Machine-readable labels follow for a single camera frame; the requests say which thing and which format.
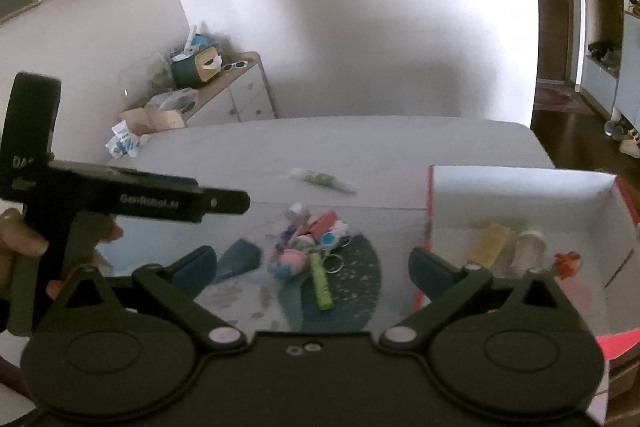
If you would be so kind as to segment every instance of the red rug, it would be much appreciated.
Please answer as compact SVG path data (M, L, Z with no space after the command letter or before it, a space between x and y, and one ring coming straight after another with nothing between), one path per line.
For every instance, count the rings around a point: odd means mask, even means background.
M533 110L596 114L573 87L536 84Z

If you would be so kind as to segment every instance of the yellow sponge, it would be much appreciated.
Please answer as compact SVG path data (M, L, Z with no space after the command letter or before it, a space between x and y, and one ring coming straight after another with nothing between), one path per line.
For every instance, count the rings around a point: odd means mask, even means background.
M471 249L467 262L479 264L487 269L491 268L500 255L500 251L510 233L511 229L507 227L497 223L490 224L484 229L480 239Z

